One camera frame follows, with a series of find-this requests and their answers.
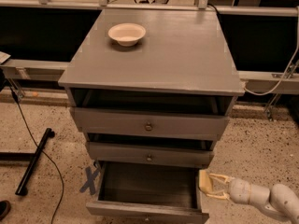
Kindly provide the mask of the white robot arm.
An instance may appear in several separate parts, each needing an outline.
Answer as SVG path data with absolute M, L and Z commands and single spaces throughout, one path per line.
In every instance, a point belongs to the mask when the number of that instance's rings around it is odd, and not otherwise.
M 299 224 L 299 197 L 283 184 L 270 189 L 240 178 L 201 170 L 198 186 L 207 197 L 251 205 L 275 220 Z

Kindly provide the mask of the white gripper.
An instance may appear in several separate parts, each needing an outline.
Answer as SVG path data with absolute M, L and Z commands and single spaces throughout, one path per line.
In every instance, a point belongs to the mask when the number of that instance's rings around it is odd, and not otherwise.
M 234 203 L 239 204 L 249 204 L 250 192 L 251 192 L 251 185 L 248 181 L 233 178 L 232 176 L 228 175 L 220 175 L 220 174 L 213 174 L 210 173 L 209 177 L 213 180 L 216 180 L 222 184 L 229 184 L 229 194 L 223 192 L 222 195 L 216 194 L 207 194 L 206 196 L 209 198 L 214 198 L 217 200 L 232 200 Z

